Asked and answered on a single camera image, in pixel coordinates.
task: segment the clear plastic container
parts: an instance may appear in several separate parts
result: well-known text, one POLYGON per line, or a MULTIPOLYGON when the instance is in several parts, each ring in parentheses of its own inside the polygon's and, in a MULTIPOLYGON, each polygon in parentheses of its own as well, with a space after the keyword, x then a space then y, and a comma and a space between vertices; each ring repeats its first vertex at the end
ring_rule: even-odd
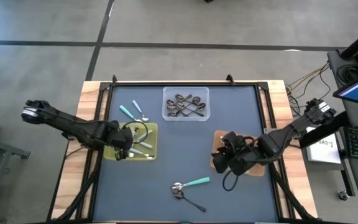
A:
POLYGON ((163 89, 162 96, 162 116, 166 121, 206 121, 211 115, 211 110, 209 107, 209 89, 207 87, 165 87, 163 89), (196 110, 197 106, 193 103, 190 103, 191 100, 198 96, 201 98, 200 103, 205 103, 206 106, 203 110, 197 111, 199 113, 204 114, 204 116, 200 116, 196 113, 192 113, 187 108, 182 112, 188 114, 188 116, 184 116, 182 113, 178 113, 178 116, 168 116, 169 113, 176 113, 178 110, 168 110, 167 108, 167 100, 172 100, 173 102, 177 102, 175 98, 176 94, 182 95, 186 98, 188 95, 192 95, 191 98, 187 99, 183 103, 185 106, 189 105, 187 108, 191 110, 196 110))

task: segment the table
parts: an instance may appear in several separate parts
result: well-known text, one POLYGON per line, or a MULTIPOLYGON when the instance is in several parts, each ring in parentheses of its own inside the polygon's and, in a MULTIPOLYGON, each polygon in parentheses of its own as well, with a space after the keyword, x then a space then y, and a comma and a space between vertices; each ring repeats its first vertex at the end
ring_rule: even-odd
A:
MULTIPOLYGON (((181 81, 183 82, 202 82, 202 83, 217 83, 222 81, 181 81)), ((268 83, 269 97, 272 103, 272 109, 275 118, 275 124, 277 128, 282 128, 287 125, 292 120, 292 114, 289 107, 289 102, 287 94, 285 91, 284 82, 281 80, 269 80, 269 81, 236 81, 236 83, 255 83, 255 82, 266 82, 268 83)), ((83 89, 81 92, 80 102, 78 105, 78 111, 76 115, 80 118, 91 120, 94 119, 96 102, 99 95, 99 87, 102 82, 84 82, 83 89)), ((149 82, 117 82, 117 83, 149 83, 149 82)), ((270 117, 267 109, 267 98, 264 96, 264 93, 261 92, 262 105, 264 107, 264 115, 267 127, 271 127, 270 117)), ((100 109, 101 117, 104 116, 104 109, 106 107, 105 96, 102 99, 102 105, 100 109)), ((75 141, 71 141, 67 148, 67 153, 78 149, 79 145, 75 141)), ((79 151, 71 155, 63 164, 62 173, 60 179, 58 180, 58 187, 52 200, 51 210, 49 213, 49 218, 57 218, 63 213, 63 211, 69 206, 71 201, 77 195, 81 182, 83 179, 84 166, 86 155, 90 153, 86 150, 79 151)), ((285 168, 288 176, 288 183, 301 202, 301 204, 307 209, 307 211, 313 216, 317 216, 316 208, 314 205, 313 196, 311 194, 310 185, 308 182, 308 177, 305 169, 305 164, 303 162, 301 151, 295 147, 289 147, 286 149, 283 155, 285 168)), ((92 164, 95 163, 96 156, 93 156, 92 164)), ((80 217, 85 217, 88 214, 88 207, 90 202, 91 189, 87 192, 84 202, 84 207, 82 208, 82 214, 80 217)), ((288 217, 290 211, 286 209, 286 200, 285 196, 280 191, 280 203, 283 208, 283 216, 288 217)))

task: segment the gray floor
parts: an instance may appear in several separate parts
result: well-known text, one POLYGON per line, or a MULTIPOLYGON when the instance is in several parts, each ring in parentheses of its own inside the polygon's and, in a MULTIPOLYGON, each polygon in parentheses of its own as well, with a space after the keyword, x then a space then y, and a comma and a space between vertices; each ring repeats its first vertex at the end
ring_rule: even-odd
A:
MULTIPOLYGON (((96 42, 108 0, 0 1, 0 40, 96 42)), ((358 0, 116 0, 105 42, 347 46, 358 38, 358 0)), ((45 220, 67 141, 21 121, 26 100, 75 113, 92 47, 0 46, 0 140, 32 151, 14 159, 0 187, 0 219, 45 220)), ((102 48, 93 80, 281 79, 291 83, 326 62, 325 52, 102 48)), ((328 70, 324 80, 334 89, 328 70)), ((300 104, 327 91, 320 79, 300 104)), ((342 103, 325 100, 338 111, 342 103)), ((358 197, 342 202, 338 171, 306 163, 319 216, 358 223, 358 197)))

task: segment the yellow tray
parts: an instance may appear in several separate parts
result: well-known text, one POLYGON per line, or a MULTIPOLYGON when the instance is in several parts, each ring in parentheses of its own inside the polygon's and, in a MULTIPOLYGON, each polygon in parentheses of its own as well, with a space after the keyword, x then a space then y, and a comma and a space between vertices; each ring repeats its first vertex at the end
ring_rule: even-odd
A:
MULTIPOLYGON (((122 128, 125 123, 119 123, 119 126, 122 128)), ((152 130, 153 132, 150 133, 147 138, 143 141, 144 143, 150 144, 153 146, 152 149, 149 149, 147 147, 144 147, 140 144, 133 144, 132 148, 136 149, 140 152, 144 152, 146 154, 152 154, 154 155, 153 159, 148 159, 145 156, 141 154, 133 153, 134 157, 127 157, 126 159, 122 161, 153 161, 157 158, 157 136, 158 136, 158 127, 157 123, 144 123, 147 126, 148 130, 152 130)), ((134 140, 137 139, 137 137, 140 137, 144 133, 146 133, 146 129, 143 124, 140 123, 131 123, 128 124, 127 127, 129 127, 131 130, 135 130, 135 128, 138 128, 139 130, 134 135, 134 140)), ((111 146, 105 146, 103 156, 105 159, 110 160, 116 160, 115 154, 117 152, 111 147, 111 146)))

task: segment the teal handle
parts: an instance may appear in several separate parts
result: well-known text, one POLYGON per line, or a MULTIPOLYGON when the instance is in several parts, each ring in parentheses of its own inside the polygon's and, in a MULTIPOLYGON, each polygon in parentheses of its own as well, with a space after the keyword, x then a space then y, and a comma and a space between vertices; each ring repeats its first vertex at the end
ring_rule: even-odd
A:
POLYGON ((132 103, 135 105, 136 109, 142 113, 142 110, 140 109, 139 105, 136 103, 136 101, 132 100, 132 103))
POLYGON ((195 181, 191 181, 185 185, 189 186, 189 185, 202 184, 202 183, 207 183, 207 182, 209 182, 209 177, 204 177, 204 178, 201 178, 201 179, 198 179, 195 181))
POLYGON ((130 118, 135 119, 135 118, 133 117, 133 115, 131 114, 131 112, 129 112, 129 111, 127 110, 127 108, 125 108, 125 107, 122 106, 122 105, 120 105, 119 108, 120 108, 126 115, 128 115, 130 118))

